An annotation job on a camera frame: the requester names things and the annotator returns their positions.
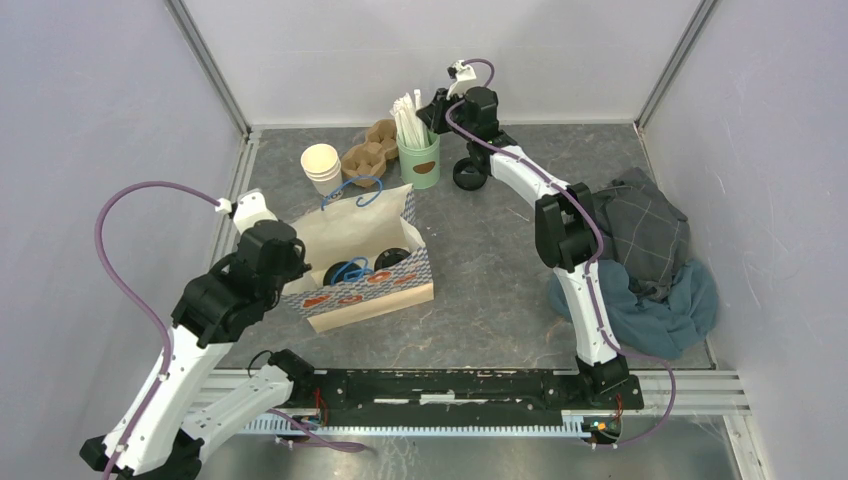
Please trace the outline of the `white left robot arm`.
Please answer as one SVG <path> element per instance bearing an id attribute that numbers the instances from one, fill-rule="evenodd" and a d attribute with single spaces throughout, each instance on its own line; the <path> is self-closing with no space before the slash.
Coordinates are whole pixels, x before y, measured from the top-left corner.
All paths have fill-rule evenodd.
<path id="1" fill-rule="evenodd" d="M 261 321 L 283 286 L 310 266 L 296 230 L 260 220 L 235 252 L 190 281 L 175 307 L 164 347 L 145 386 L 108 434 L 85 441 L 81 458 L 119 479 L 194 479 L 211 454 L 272 407 L 306 405 L 313 379 L 270 364 L 198 413 L 190 408 L 201 387 L 241 334 Z"/>

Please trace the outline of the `checkered paper takeout bag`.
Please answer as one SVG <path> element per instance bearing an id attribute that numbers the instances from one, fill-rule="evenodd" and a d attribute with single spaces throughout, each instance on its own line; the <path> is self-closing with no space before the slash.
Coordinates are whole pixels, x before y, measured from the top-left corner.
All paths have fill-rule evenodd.
<path id="1" fill-rule="evenodd" d="M 434 278 L 425 240 L 416 228 L 411 184 L 341 199 L 293 222 L 312 269 L 286 285 L 281 302 L 317 332 L 357 323 L 434 299 Z M 375 258 L 389 248 L 410 256 L 375 271 Z M 324 286 L 337 262 L 367 261 L 373 274 L 356 282 Z"/>

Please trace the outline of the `black plastic cup lid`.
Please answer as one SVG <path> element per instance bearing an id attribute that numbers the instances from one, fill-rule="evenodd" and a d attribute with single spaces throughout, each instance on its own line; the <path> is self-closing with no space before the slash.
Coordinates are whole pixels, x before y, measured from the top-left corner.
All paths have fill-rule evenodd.
<path id="1" fill-rule="evenodd" d="M 374 261 L 374 270 L 379 271 L 402 262 L 410 256 L 410 252 L 403 248 L 389 248 L 381 252 Z"/>

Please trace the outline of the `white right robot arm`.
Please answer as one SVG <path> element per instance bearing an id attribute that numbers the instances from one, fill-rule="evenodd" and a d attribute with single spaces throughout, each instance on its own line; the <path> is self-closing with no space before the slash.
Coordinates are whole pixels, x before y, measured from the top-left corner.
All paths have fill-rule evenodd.
<path id="1" fill-rule="evenodd" d="M 592 194 L 583 183 L 570 184 L 531 160 L 500 126 L 497 94 L 472 87 L 462 95 L 437 90 L 416 112 L 435 134 L 453 132 L 467 141 L 453 181 L 473 191 L 494 178 L 509 186 L 534 210 L 535 249 L 552 269 L 576 337 L 577 392 L 591 408 L 602 408 L 629 378 L 629 368 L 612 332 L 599 286 L 598 259 L 603 238 L 594 220 Z"/>

